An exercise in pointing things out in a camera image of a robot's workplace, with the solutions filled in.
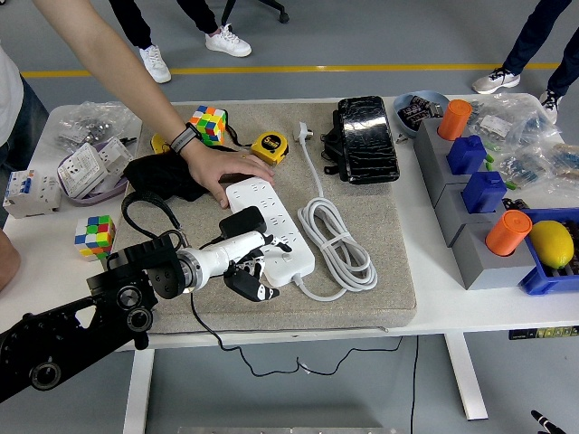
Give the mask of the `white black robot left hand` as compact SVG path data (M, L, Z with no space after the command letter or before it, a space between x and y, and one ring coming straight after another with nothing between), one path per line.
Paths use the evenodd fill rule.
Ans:
M218 242L206 249L183 249L180 251L182 270L189 270L189 276L185 279L185 286L191 290L204 287L212 277L223 276L225 285L242 297L261 302L278 297L280 291L276 288L268 288L260 282L261 273L251 274L240 265L252 251L258 251L260 256L253 260L263 258L261 247L273 245L285 252L291 252L292 248L279 240L274 235L265 235L258 231L249 231L228 240Z

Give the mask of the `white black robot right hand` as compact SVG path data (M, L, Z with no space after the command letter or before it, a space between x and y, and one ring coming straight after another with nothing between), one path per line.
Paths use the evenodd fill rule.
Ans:
M565 431L555 425L546 416L537 410L530 411L531 416L539 423L539 425L544 429L543 433L548 434L565 434Z

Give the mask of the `person's left hand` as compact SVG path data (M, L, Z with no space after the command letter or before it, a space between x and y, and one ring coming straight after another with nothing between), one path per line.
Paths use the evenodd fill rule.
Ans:
M226 175L257 176L273 184L273 170L257 156L239 152L222 152L205 146L197 139L188 143L180 153L187 162L190 175L225 209L229 202L221 186Z

